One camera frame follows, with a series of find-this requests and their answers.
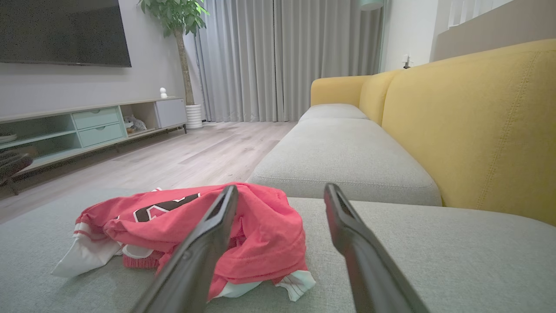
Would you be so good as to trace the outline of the red shorts with white trim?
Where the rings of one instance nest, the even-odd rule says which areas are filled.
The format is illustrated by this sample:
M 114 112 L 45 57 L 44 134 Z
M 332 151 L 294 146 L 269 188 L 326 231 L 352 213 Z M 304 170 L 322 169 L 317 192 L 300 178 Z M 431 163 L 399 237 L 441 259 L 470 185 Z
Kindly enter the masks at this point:
M 159 259 L 164 254 L 154 251 L 146 258 L 132 258 L 123 254 L 123 265 L 129 269 L 157 269 L 159 267 Z

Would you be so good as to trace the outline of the grey cabinet door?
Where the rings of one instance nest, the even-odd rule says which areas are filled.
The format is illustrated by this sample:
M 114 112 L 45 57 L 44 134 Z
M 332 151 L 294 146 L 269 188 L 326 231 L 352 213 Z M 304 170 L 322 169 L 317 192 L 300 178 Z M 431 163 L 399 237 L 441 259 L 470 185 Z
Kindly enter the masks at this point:
M 159 127 L 183 126 L 187 122 L 183 99 L 156 101 L 155 107 Z

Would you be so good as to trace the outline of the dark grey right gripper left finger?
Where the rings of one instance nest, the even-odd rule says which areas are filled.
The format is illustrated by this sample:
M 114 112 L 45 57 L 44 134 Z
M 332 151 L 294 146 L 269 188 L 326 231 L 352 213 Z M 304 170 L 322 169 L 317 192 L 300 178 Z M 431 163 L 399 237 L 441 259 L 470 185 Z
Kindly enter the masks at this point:
M 203 313 L 215 266 L 228 249 L 237 206 L 238 189 L 226 186 L 131 313 Z

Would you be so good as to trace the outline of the low wooden TV cabinet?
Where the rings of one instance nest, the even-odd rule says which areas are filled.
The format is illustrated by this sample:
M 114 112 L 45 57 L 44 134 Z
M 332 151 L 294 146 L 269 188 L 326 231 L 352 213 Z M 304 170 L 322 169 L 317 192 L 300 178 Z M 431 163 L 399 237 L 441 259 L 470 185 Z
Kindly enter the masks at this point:
M 137 100 L 122 103 L 110 103 L 99 106 L 79 107 L 71 110 L 59 110 L 20 116 L 0 117 L 0 133 L 16 133 L 17 139 L 0 145 L 0 151 L 20 150 L 32 156 L 30 166 L 18 172 L 18 175 L 63 162 L 92 151 L 117 147 L 127 141 L 137 140 L 161 132 L 169 132 L 183 126 L 159 127 L 155 102 L 161 100 L 182 99 L 177 97 Z M 107 143 L 83 148 L 78 139 L 72 113 L 116 107 L 117 117 L 126 137 Z M 147 130 L 127 133 L 124 125 L 125 116 L 133 115 L 143 121 Z

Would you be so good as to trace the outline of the black flat screen television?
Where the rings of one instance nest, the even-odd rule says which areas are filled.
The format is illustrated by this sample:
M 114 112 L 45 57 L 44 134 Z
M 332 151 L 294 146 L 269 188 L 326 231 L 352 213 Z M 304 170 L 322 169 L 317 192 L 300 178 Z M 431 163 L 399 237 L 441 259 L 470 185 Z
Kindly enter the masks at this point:
M 0 62 L 130 68 L 119 0 L 0 0 Z

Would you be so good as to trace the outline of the green potted tree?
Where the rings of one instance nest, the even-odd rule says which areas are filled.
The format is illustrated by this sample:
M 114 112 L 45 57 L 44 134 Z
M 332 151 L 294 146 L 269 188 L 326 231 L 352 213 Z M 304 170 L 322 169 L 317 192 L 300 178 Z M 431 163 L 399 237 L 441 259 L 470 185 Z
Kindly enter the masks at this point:
M 187 34 L 196 36 L 200 29 L 206 28 L 205 18 L 210 13 L 205 8 L 204 2 L 205 0 L 138 0 L 141 11 L 159 21 L 163 36 L 169 37 L 172 34 L 175 37 L 187 107 L 195 103 L 184 36 Z

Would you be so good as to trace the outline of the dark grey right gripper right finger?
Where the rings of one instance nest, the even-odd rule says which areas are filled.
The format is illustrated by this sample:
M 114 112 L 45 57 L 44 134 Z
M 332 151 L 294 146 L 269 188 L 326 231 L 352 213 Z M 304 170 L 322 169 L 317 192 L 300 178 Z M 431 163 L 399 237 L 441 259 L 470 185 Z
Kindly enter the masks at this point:
M 327 183 L 324 201 L 332 244 L 345 258 L 356 313 L 430 313 L 341 188 Z

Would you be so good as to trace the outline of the mint green cabinet drawer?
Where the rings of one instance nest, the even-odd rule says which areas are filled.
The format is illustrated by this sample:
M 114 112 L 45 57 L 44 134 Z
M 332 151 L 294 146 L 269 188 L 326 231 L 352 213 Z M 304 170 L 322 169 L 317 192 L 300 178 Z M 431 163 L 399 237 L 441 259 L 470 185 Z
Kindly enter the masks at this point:
M 109 123 L 119 122 L 116 107 L 82 111 L 72 113 L 76 129 L 82 130 L 90 127 L 100 127 Z
M 85 130 L 78 130 L 77 135 L 83 148 L 126 137 L 120 123 L 109 123 L 107 125 L 90 127 Z

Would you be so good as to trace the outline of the yellow sofa back cushion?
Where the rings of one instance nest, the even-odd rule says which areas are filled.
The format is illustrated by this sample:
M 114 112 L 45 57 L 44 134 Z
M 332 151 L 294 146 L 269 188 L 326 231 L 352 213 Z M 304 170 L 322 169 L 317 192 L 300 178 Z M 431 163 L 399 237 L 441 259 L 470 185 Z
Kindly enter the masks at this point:
M 556 38 L 402 70 L 381 125 L 443 205 L 556 226 Z
M 363 82 L 361 87 L 359 110 L 368 119 L 380 126 L 383 121 L 387 91 L 395 76 L 401 72 L 402 70 L 400 69 L 371 75 Z

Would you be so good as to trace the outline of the red basketball jersey number 23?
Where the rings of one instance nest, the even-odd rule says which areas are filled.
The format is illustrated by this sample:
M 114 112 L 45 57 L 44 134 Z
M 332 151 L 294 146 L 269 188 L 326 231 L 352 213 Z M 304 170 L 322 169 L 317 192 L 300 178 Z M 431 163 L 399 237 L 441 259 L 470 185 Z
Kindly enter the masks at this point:
M 237 298 L 271 281 L 297 301 L 316 284 L 306 265 L 300 214 L 282 190 L 236 186 L 238 207 L 228 249 L 217 261 L 207 299 Z M 154 251 L 164 254 L 156 269 L 161 271 L 224 188 L 157 188 L 90 206 L 76 219 L 75 240 L 52 275 L 71 278 L 106 265 L 116 255 L 146 258 Z

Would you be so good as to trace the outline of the white slatted window blind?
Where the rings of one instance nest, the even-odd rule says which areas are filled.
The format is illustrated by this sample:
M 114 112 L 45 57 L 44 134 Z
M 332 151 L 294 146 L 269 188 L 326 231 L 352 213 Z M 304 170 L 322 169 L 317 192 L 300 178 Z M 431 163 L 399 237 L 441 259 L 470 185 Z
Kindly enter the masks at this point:
M 513 0 L 450 0 L 447 27 L 455 27 Z

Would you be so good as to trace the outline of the grey bundle in cabinet shelf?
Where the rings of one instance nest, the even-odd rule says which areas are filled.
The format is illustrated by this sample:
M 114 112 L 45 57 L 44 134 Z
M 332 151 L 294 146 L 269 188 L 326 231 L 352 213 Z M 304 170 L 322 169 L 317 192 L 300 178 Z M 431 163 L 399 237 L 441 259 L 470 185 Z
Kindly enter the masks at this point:
M 127 133 L 137 133 L 147 130 L 145 123 L 135 118 L 133 115 L 125 116 L 123 119 Z

